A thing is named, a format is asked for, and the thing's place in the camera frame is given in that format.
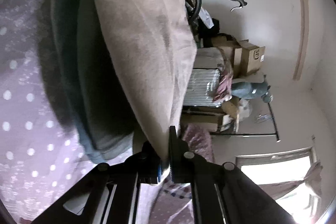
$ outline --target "white wall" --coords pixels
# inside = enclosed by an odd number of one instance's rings
[[[235,162],[235,157],[239,155],[310,147],[313,145],[314,135],[316,154],[324,167],[321,173],[321,214],[336,194],[336,147],[327,120],[309,91],[289,93],[286,90],[273,89],[273,94],[272,107],[281,141],[277,143],[275,137],[216,136],[212,142],[216,163]]]
[[[203,6],[220,20],[221,32],[266,46],[262,70],[272,86],[281,142],[276,143],[274,137],[219,136],[213,140],[216,162],[234,161],[237,155],[309,147],[315,135],[316,152],[324,166],[322,213],[336,194],[336,6],[332,0],[308,0],[307,54],[301,80],[293,81],[301,33],[300,0],[245,1],[247,7],[233,12],[230,9],[236,3],[229,0],[203,0]],[[315,95],[310,92],[312,81]],[[258,130],[266,133],[269,128],[258,125]]]
[[[308,49],[300,81],[293,81],[301,32],[300,0],[245,0],[241,10],[229,0],[203,0],[212,17],[220,20],[221,31],[237,39],[266,46],[263,71],[272,86],[308,90],[320,58],[323,35],[323,0],[308,0],[310,28]]]
[[[312,90],[336,140],[336,4],[333,0],[323,0],[323,5],[323,42]]]

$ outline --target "cardboard box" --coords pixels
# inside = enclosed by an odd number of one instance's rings
[[[242,48],[236,41],[227,41],[226,37],[218,36],[211,39],[212,45],[217,47],[222,55],[228,58],[233,69],[233,78],[240,74]]]
[[[194,115],[182,114],[181,123],[192,123],[207,129],[209,132],[223,130],[224,126],[231,122],[229,115]]]
[[[217,69],[224,64],[222,53],[217,48],[198,48],[194,69]]]
[[[240,98],[233,96],[231,100],[223,102],[221,109],[235,120],[234,130],[237,133],[239,128],[239,101]]]
[[[232,69],[233,69],[233,78],[237,78],[240,74],[240,64],[242,60],[242,48],[235,48],[235,55],[233,59]]]
[[[207,115],[225,115],[226,113],[220,107],[209,106],[186,106],[183,107],[183,113],[186,114],[207,114]]]
[[[242,47],[241,52],[241,75],[248,76],[257,72],[265,57],[265,47],[259,47],[243,40],[238,42]]]

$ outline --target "beige pillowcase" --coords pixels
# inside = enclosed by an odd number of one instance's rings
[[[184,0],[95,3],[127,99],[147,139],[166,161],[169,126],[179,127],[196,54]]]

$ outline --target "pink curtain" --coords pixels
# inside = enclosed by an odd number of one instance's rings
[[[260,184],[259,187],[263,189],[271,198],[277,200],[304,183],[316,196],[321,197],[322,191],[320,173],[322,168],[323,166],[321,165],[321,162],[317,161],[309,168],[303,180]]]

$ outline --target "checkered fabric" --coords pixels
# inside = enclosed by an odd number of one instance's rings
[[[171,181],[170,176],[168,176],[162,185],[162,190],[164,193],[170,194],[171,196],[183,199],[191,199],[191,186],[190,183],[175,184]]]

